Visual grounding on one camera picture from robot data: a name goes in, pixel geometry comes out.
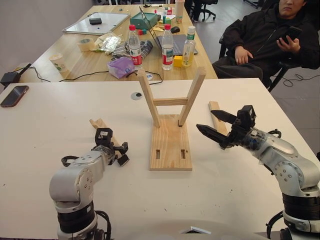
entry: white table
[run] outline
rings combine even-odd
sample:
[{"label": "white table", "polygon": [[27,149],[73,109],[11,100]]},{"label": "white table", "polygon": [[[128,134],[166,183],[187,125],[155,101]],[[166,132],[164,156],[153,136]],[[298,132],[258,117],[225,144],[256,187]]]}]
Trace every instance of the white table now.
[{"label": "white table", "polygon": [[[215,221],[264,232],[265,223],[283,209],[276,179],[257,159],[241,147],[223,151],[197,130],[198,123],[213,125],[209,101],[233,114],[253,105],[257,128],[279,129],[302,156],[320,165],[258,79],[203,82],[186,121],[191,172],[148,171],[153,123],[144,98],[131,99],[133,92],[142,92],[138,82],[28,85],[17,106],[0,109],[0,237],[57,238],[49,182],[62,168],[61,157],[79,156],[94,146],[96,130],[89,119],[102,118],[117,140],[129,146],[130,162],[123,168],[117,163],[108,167],[94,186],[95,209],[109,214],[113,238],[167,219]],[[151,89],[155,98],[185,97],[190,85],[191,80],[165,81]],[[159,107],[159,113],[178,114],[180,109]]]}]

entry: smartphone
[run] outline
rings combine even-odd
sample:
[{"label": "smartphone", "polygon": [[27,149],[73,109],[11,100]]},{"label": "smartphone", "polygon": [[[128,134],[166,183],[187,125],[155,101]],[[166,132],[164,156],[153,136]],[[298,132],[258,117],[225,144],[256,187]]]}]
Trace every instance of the smartphone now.
[{"label": "smartphone", "polygon": [[289,27],[289,29],[285,32],[284,36],[282,37],[283,41],[286,44],[289,44],[288,39],[286,36],[289,36],[292,41],[295,40],[300,34],[302,33],[302,29],[295,27],[295,26],[291,26]]},{"label": "smartphone", "polygon": [[6,98],[0,104],[3,108],[11,108],[17,105],[20,99],[28,91],[28,86],[15,86],[14,89],[6,96]]}]

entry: yellow liquid bottle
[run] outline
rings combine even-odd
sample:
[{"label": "yellow liquid bottle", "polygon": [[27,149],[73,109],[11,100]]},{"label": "yellow liquid bottle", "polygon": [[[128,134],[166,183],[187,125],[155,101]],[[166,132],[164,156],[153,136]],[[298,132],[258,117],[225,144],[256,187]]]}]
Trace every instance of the yellow liquid bottle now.
[{"label": "yellow liquid bottle", "polygon": [[182,66],[184,67],[191,66],[192,61],[194,59],[195,47],[196,47],[195,33],[196,33],[196,27],[189,26],[188,35],[184,42],[183,55],[182,55]]}]

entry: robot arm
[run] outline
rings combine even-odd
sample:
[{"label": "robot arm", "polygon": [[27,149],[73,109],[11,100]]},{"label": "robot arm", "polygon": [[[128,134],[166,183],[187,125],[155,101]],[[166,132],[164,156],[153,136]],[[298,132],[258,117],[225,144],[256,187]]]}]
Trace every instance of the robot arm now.
[{"label": "robot arm", "polygon": [[237,116],[222,110],[211,111],[218,119],[232,124],[227,136],[207,125],[197,124],[206,137],[225,149],[241,146],[249,150],[275,175],[282,192],[284,223],[302,232],[320,233],[320,170],[299,155],[288,142],[254,128],[256,114],[246,105]]},{"label": "robot arm", "polygon": [[[81,157],[66,157],[73,158],[72,163],[66,163],[62,159],[68,167],[58,170],[50,181],[49,193],[58,212],[60,225],[59,240],[93,239],[101,232],[97,229],[93,186],[103,177],[107,165],[112,165],[117,160],[123,166],[129,160],[125,155],[128,144],[124,142],[122,146],[113,146],[112,133],[110,128],[98,128],[95,135],[97,146]],[[115,151],[120,152],[119,159]]]}]

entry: black jacket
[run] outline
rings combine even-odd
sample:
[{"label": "black jacket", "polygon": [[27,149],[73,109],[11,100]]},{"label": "black jacket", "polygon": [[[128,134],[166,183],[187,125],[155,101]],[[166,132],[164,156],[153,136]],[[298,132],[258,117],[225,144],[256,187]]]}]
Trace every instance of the black jacket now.
[{"label": "black jacket", "polygon": [[[223,34],[223,41],[228,48],[226,53],[235,57],[235,47],[243,46],[253,55],[252,63],[263,70],[266,75],[274,75],[278,70],[278,62],[289,58],[295,59],[303,68],[317,69],[320,66],[320,46],[318,33],[301,10],[297,16],[285,23],[278,24],[279,5],[267,11],[258,11],[237,20]],[[298,39],[300,51],[298,55],[282,51],[277,40],[284,37],[289,27],[302,29]]]}]

